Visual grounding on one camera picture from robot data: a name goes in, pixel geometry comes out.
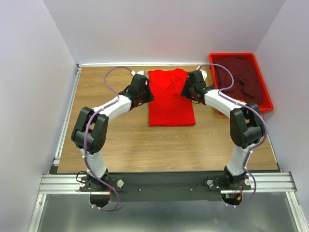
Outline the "bright red t shirt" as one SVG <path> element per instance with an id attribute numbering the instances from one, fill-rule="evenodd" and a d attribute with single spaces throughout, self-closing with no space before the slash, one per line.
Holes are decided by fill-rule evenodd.
<path id="1" fill-rule="evenodd" d="M 181 96 L 188 72 L 176 68 L 170 71 L 149 71 L 150 89 L 154 100 L 149 103 L 150 126 L 193 126 L 192 102 Z"/>

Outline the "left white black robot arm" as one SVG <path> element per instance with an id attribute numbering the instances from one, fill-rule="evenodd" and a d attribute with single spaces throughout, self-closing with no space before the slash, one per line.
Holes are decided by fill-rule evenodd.
<path id="1" fill-rule="evenodd" d="M 102 148 L 106 142 L 108 125 L 121 114 L 154 100 L 150 80 L 145 71 L 132 72 L 132 80 L 111 101 L 99 107 L 81 109 L 71 134 L 71 140 L 83 154 L 87 180 L 95 190 L 108 187 L 108 169 L 103 161 Z"/>

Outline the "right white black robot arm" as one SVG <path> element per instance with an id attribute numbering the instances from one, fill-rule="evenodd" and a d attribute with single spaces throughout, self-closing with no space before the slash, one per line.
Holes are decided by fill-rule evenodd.
<path id="1" fill-rule="evenodd" d="M 234 189 L 245 179 L 249 157 L 266 135 L 259 107 L 255 103 L 246 104 L 225 96 L 213 86 L 206 86 L 201 70 L 188 73 L 181 95 L 210 106 L 230 119 L 230 137 L 234 147 L 219 184 Z"/>

